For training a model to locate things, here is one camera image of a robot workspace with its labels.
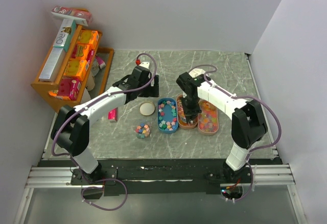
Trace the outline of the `clear glass jar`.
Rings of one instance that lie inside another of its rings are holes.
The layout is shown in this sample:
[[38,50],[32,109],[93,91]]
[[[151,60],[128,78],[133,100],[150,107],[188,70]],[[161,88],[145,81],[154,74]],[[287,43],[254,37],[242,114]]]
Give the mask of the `clear glass jar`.
[[136,137],[138,139],[148,138],[151,134],[151,127],[148,123],[140,123],[135,128]]

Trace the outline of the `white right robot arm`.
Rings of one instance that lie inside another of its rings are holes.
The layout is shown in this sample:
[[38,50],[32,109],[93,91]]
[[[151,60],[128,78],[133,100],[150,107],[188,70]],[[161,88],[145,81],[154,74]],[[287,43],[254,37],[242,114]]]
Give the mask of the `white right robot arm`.
[[189,122],[201,113],[200,100],[211,103],[228,116],[233,146],[225,161],[227,167],[223,170],[223,176],[233,183],[241,177],[241,168],[245,166],[252,146],[267,133],[266,120],[259,102],[237,98],[205,78],[204,74],[192,77],[184,72],[176,80],[184,93],[181,102],[185,119]]

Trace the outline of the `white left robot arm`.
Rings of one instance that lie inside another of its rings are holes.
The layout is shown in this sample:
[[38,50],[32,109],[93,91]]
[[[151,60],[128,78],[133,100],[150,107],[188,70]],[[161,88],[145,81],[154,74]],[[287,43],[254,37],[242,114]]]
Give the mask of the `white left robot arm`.
[[97,97],[75,107],[60,108],[51,132],[53,146],[66,150],[89,184],[96,184],[101,178],[101,166],[88,148],[90,127],[105,113],[138,97],[158,97],[155,73],[156,70],[150,71],[150,63],[143,61]]

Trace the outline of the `orange smiley box top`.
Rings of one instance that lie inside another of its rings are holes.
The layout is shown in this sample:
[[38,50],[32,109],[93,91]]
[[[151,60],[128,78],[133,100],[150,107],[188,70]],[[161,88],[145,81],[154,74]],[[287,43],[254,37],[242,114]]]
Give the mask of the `orange smiley box top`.
[[79,44],[89,45],[91,49],[95,49],[99,41],[99,32],[92,30],[82,30],[77,38]]

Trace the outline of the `pink box on top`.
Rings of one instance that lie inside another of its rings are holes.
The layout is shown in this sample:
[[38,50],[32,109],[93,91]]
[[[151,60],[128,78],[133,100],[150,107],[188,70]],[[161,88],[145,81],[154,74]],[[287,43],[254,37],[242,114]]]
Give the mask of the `pink box on top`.
[[51,10],[51,13],[57,18],[72,19],[76,22],[76,24],[86,27],[89,26],[93,20],[92,14],[83,9],[55,6]]

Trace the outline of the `orange red snack box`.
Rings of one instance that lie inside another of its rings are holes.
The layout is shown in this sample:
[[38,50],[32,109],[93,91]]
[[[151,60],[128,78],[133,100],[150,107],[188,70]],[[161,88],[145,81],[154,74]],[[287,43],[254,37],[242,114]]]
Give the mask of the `orange red snack box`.
[[70,58],[76,60],[88,60],[91,52],[92,49],[88,44],[77,43],[73,48]]

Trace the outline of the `pink tray of lollipops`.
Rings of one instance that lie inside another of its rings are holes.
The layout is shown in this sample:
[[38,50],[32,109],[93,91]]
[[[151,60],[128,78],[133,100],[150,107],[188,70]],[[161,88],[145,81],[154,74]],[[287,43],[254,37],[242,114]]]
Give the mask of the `pink tray of lollipops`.
[[183,95],[179,95],[177,97],[177,112],[178,112],[178,124],[182,129],[194,129],[198,125],[198,116],[195,119],[190,120],[189,122],[186,121],[186,117],[184,114],[183,106],[181,99]]

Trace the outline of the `silver long box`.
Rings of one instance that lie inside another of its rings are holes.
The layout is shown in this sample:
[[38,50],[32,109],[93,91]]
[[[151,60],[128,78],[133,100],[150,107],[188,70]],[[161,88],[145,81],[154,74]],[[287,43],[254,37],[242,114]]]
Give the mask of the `silver long box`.
[[39,75],[39,81],[54,82],[65,55],[66,52],[63,48],[52,48],[41,74]]

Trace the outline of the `pink toothpaste box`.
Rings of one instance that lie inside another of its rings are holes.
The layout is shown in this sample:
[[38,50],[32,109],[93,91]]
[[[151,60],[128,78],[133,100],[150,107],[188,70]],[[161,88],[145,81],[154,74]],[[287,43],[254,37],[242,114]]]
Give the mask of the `pink toothpaste box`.
[[108,120],[110,122],[117,122],[118,120],[118,109],[115,108],[108,113]]

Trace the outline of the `pink tray of gummy stars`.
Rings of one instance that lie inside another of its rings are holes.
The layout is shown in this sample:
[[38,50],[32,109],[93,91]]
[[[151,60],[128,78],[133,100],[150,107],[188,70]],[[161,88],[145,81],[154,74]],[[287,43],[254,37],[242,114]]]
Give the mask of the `pink tray of gummy stars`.
[[219,129],[218,109],[205,100],[200,100],[199,106],[198,131],[204,135],[214,135]]

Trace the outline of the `orange smiley box lower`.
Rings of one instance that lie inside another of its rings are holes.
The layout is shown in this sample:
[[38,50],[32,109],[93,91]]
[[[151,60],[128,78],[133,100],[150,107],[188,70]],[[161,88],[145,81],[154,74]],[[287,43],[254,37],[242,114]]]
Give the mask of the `orange smiley box lower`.
[[69,59],[63,76],[83,81],[88,68],[89,63],[86,60]]

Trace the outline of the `teal white long box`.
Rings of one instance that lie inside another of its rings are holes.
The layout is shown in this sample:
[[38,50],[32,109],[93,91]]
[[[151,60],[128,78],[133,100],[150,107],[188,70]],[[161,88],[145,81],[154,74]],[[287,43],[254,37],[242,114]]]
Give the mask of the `teal white long box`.
[[76,22],[73,19],[64,19],[54,40],[54,48],[62,48],[67,53],[72,37],[76,30]]

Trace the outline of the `wooden shelf rack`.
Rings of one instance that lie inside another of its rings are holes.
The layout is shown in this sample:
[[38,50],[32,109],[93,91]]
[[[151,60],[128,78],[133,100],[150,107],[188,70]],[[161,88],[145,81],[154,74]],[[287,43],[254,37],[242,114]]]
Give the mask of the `wooden shelf rack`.
[[[71,42],[68,50],[53,44],[31,84],[57,113],[65,105],[74,107],[89,101],[88,90],[94,84],[101,85],[96,95],[105,91],[114,54],[114,49],[99,46],[102,32],[88,30],[79,24],[75,31],[70,26],[62,27],[55,40],[60,40],[60,35],[69,33]],[[108,54],[109,57],[105,62],[102,79],[95,82],[91,70],[97,54]]]

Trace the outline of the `blue tray of star candies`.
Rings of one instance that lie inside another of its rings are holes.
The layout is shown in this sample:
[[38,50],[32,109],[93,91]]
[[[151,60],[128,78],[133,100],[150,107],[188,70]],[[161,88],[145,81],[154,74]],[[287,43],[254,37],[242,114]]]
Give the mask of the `blue tray of star candies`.
[[165,134],[173,134],[178,129],[177,101],[173,98],[164,97],[157,103],[157,124],[159,131]]

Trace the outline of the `white pink packet in shelf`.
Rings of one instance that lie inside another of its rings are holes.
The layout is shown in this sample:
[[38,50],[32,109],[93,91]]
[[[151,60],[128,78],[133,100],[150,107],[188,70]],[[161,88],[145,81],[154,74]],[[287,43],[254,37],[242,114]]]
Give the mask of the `white pink packet in shelf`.
[[105,67],[106,67],[106,63],[104,59],[101,58],[99,55],[95,55],[95,59],[92,63],[92,69],[91,69],[92,75],[96,76],[98,72]]

